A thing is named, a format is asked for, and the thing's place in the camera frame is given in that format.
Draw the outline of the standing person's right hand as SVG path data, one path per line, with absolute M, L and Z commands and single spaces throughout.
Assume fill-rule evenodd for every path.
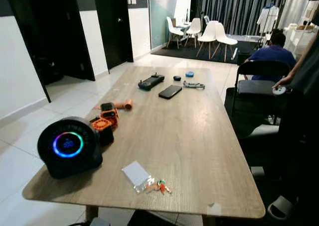
M 292 80 L 293 80 L 293 76 L 292 75 L 285 76 L 284 78 L 279 80 L 275 85 L 273 85 L 273 89 L 276 90 L 282 85 L 290 84 L 292 82 Z

